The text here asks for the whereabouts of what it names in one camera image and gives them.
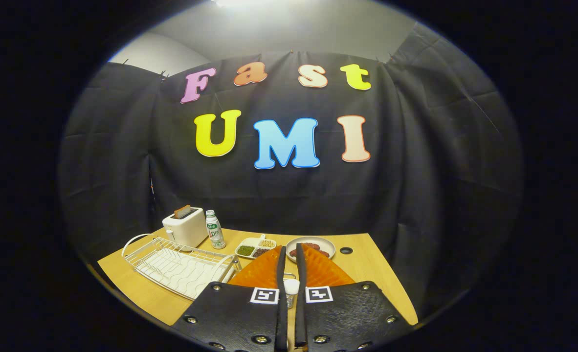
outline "small cup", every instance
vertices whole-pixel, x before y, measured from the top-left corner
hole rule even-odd
[[[287,294],[287,309],[293,308],[293,299],[300,290],[300,281],[296,279],[284,280],[285,294]]]

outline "white toaster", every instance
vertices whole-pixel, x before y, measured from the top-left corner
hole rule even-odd
[[[189,247],[197,247],[208,236],[202,208],[191,207],[191,212],[182,219],[171,214],[163,219],[163,227],[169,240]]]

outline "letter m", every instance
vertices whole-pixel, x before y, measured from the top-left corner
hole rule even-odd
[[[274,120],[262,120],[254,124],[258,131],[258,160],[254,163],[256,169],[272,169],[276,163],[271,160],[271,152],[276,154],[276,160],[282,167],[289,163],[291,153],[295,149],[295,158],[291,161],[294,167],[318,167],[320,160],[315,156],[314,130],[317,120],[313,118],[298,118],[293,123],[289,135],[285,137]]]

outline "wire dish rack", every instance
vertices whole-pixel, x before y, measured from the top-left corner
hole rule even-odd
[[[139,274],[185,298],[196,299],[211,281],[226,283],[242,269],[235,255],[208,252],[164,238],[154,238],[124,254],[135,239],[148,235],[130,239],[122,249],[122,258]]]

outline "foam letter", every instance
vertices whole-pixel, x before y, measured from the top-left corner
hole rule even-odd
[[[323,88],[328,84],[328,80],[324,76],[326,70],[321,66],[302,65],[298,68],[298,81],[305,87]]]
[[[350,87],[358,90],[368,90],[372,87],[369,82],[363,82],[363,78],[361,78],[364,74],[367,76],[369,72],[366,69],[361,69],[357,64],[343,66],[341,70],[345,72],[345,78]]]
[[[343,126],[343,134],[345,135],[345,152],[341,154],[344,162],[360,163],[366,162],[371,158],[371,155],[365,150],[365,142],[363,141],[363,123],[365,118],[358,115],[341,116],[336,121]]]
[[[235,77],[236,86],[245,86],[248,83],[261,82],[267,78],[267,73],[265,73],[265,64],[260,62],[249,63],[241,66],[237,70],[237,73],[238,74]]]
[[[237,118],[242,115],[239,110],[222,112],[225,121],[224,141],[220,144],[211,143],[211,122],[215,120],[212,113],[201,114],[193,123],[196,124],[196,148],[203,156],[222,156],[227,154],[235,146],[237,134]]]
[[[184,96],[180,100],[181,104],[193,102],[200,98],[198,94],[198,88],[200,91],[206,89],[206,85],[209,83],[209,77],[215,76],[217,71],[214,68],[205,69],[204,71],[187,74],[185,77],[187,79],[187,86],[184,88]]]
[[[258,131],[258,160],[256,169],[272,169],[276,163],[271,160],[271,151],[282,167],[287,166],[291,152],[295,149],[295,158],[291,161],[294,167],[318,167],[320,160],[315,156],[314,130],[317,120],[298,118],[293,123],[289,135],[285,137],[274,120],[262,120],[254,124]]]

